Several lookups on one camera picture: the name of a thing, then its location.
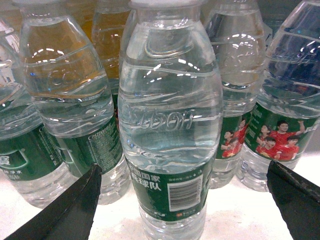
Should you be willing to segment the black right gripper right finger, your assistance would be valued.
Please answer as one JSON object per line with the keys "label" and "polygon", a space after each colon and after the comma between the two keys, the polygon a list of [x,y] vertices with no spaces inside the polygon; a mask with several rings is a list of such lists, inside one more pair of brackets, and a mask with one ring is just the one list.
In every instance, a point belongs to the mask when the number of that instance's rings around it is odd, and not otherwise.
{"label": "black right gripper right finger", "polygon": [[320,238],[320,187],[272,160],[267,187],[294,240]]}

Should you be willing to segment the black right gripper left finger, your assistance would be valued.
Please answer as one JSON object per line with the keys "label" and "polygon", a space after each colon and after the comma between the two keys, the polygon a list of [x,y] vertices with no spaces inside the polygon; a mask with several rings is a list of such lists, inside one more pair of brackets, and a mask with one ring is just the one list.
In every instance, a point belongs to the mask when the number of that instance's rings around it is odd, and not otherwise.
{"label": "black right gripper left finger", "polygon": [[27,203],[9,183],[0,181],[0,238],[2,240],[87,240],[90,236],[102,182],[93,165],[44,209]]}

